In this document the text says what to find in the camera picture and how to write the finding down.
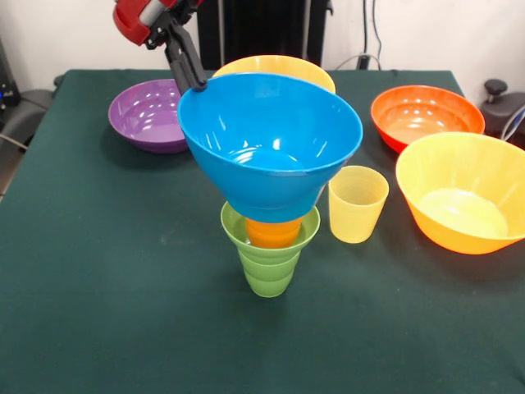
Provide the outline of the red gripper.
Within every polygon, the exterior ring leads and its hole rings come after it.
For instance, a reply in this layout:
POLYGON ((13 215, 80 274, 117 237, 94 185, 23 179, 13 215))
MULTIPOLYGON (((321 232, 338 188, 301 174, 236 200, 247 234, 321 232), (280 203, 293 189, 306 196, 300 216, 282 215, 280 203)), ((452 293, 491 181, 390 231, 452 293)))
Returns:
POLYGON ((165 55, 181 95, 187 90, 204 91, 208 78, 189 33, 172 15, 177 1, 116 1, 113 20, 130 42, 137 46, 167 44, 165 55))

